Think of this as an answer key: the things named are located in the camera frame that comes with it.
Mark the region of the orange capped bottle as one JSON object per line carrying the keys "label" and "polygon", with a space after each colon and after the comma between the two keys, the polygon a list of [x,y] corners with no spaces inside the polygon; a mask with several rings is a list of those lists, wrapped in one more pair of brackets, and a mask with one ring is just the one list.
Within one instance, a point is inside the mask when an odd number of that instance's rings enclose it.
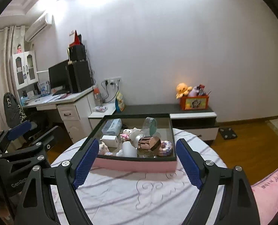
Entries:
{"label": "orange capped bottle", "polygon": [[94,87],[93,92],[94,92],[94,101],[95,101],[96,106],[102,107],[103,106],[103,99],[102,99],[99,88]]}

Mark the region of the red triangular flag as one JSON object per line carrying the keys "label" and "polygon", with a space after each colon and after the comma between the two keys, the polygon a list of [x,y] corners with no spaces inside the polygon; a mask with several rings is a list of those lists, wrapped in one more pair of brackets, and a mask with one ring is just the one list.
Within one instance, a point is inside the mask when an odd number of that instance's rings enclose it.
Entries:
{"label": "red triangular flag", "polygon": [[81,45],[81,41],[76,30],[71,31],[71,33],[69,34],[69,47],[73,47],[75,45]]}

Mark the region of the yellow blue snack bag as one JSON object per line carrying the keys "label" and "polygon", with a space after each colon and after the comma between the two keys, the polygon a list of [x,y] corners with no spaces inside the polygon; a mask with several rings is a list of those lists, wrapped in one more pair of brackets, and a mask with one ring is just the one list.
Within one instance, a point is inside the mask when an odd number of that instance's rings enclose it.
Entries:
{"label": "yellow blue snack bag", "polygon": [[115,96],[115,108],[116,108],[116,112],[118,113],[122,112],[125,109],[123,95],[121,94],[120,91],[118,91]]}

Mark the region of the yellow octopus plush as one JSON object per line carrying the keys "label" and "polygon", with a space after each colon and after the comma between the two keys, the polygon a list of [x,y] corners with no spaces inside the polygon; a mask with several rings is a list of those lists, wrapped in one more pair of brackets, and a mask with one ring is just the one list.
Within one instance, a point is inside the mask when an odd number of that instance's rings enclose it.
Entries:
{"label": "yellow octopus plush", "polygon": [[190,93],[190,91],[192,89],[193,88],[191,86],[188,86],[185,83],[178,84],[177,88],[176,88],[176,91],[177,91],[176,99],[180,99],[182,97],[186,97]]}

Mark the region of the white power adapter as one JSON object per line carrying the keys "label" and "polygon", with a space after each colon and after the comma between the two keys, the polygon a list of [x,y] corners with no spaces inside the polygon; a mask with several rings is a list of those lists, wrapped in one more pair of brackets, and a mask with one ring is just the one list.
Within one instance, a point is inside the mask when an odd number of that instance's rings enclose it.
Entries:
{"label": "white power adapter", "polygon": [[101,141],[108,147],[117,148],[119,146],[118,137],[114,135],[103,135]]}

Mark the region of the rose gold round jar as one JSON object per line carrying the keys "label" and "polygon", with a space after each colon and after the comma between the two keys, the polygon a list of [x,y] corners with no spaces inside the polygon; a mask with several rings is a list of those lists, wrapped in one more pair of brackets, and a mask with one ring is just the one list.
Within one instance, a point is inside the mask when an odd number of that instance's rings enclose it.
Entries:
{"label": "rose gold round jar", "polygon": [[161,145],[161,140],[157,136],[142,137],[138,141],[138,148],[143,150],[155,151]]}

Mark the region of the pink white kitty figure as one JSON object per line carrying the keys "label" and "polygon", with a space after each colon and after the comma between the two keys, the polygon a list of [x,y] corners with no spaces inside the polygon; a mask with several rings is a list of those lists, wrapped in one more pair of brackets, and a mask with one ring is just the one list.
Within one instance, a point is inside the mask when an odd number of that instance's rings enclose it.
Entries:
{"label": "pink white kitty figure", "polygon": [[124,129],[122,131],[122,133],[120,134],[120,138],[122,139],[122,141],[129,141],[130,140],[130,135],[132,134],[133,129]]}

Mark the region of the black office chair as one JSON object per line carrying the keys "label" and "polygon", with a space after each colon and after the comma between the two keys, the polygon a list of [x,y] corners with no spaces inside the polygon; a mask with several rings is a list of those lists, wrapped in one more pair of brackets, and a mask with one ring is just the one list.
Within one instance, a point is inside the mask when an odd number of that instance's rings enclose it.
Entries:
{"label": "black office chair", "polygon": [[29,109],[27,110],[27,114],[25,114],[23,107],[10,92],[4,94],[3,105],[8,127],[14,128],[24,121],[29,121],[32,124],[31,130],[23,134],[26,142],[24,145],[31,144],[52,128],[52,123],[47,113]]}

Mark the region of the black white low cabinet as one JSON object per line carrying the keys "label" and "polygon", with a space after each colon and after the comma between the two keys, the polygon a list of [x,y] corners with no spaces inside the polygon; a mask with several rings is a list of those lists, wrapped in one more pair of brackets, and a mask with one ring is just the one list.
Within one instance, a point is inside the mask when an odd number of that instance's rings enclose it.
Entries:
{"label": "black white low cabinet", "polygon": [[216,139],[219,129],[216,121],[217,114],[210,107],[206,110],[183,111],[178,104],[126,106],[121,113],[117,113],[112,106],[108,106],[104,113],[93,112],[89,115],[91,128],[95,128],[104,116],[113,114],[169,114],[173,128],[193,133],[208,145]]}

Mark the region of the clear glass perfume bottle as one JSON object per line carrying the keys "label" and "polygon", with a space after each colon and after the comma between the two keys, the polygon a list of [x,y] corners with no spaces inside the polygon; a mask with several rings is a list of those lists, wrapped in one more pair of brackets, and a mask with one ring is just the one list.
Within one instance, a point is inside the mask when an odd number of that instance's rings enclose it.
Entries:
{"label": "clear glass perfume bottle", "polygon": [[137,149],[137,155],[139,158],[156,158],[156,154],[154,154],[151,150]]}

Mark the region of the pink black storage tray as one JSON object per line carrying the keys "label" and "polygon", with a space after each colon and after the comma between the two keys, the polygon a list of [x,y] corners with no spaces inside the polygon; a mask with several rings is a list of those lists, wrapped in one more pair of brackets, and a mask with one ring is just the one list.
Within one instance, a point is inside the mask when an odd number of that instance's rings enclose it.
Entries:
{"label": "pink black storage tray", "polygon": [[[154,117],[158,123],[158,132],[161,135],[161,140],[170,141],[172,147],[175,148],[174,134],[169,114],[151,114],[150,116]],[[101,138],[101,129],[106,124],[106,121],[110,119],[119,118],[122,120],[122,123],[128,127],[137,127],[140,124],[143,124],[146,117],[148,117],[147,114],[106,115],[90,133],[89,139]],[[155,158],[98,155],[94,160],[92,167],[125,172],[171,173],[177,168],[177,156],[174,150],[172,151],[172,154],[167,157]]]}

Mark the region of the pink plush toy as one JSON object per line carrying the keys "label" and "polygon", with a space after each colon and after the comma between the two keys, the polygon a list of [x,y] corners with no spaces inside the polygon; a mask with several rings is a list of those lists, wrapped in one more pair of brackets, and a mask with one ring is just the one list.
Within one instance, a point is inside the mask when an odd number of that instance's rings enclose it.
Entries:
{"label": "pink plush toy", "polygon": [[196,97],[199,95],[199,89],[197,86],[193,87],[192,90],[189,92],[188,97]]}

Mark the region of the tissue pack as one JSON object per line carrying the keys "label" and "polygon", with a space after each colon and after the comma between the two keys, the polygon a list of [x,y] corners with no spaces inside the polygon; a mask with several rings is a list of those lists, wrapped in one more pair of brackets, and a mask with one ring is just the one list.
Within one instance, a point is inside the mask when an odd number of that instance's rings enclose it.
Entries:
{"label": "tissue pack", "polygon": [[122,128],[122,121],[120,118],[110,119],[102,128],[104,135],[117,136]]}

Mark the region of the white plush toy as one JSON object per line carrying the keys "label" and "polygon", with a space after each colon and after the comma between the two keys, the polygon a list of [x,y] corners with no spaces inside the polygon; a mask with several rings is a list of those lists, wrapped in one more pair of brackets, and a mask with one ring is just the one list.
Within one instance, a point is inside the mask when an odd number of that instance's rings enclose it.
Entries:
{"label": "white plush toy", "polygon": [[130,136],[130,137],[134,137],[134,136],[139,135],[141,132],[142,132],[141,129],[139,129],[139,128],[133,128],[133,129],[132,129],[132,132],[131,132],[131,134],[130,134],[129,136]]}

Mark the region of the black bathroom scale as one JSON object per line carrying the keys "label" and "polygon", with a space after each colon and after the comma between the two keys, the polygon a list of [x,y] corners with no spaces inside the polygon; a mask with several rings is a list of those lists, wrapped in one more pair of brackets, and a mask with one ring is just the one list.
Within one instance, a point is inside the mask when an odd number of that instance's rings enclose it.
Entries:
{"label": "black bathroom scale", "polygon": [[231,127],[219,128],[218,131],[224,140],[231,140],[237,138],[237,134],[234,132],[234,130]]}

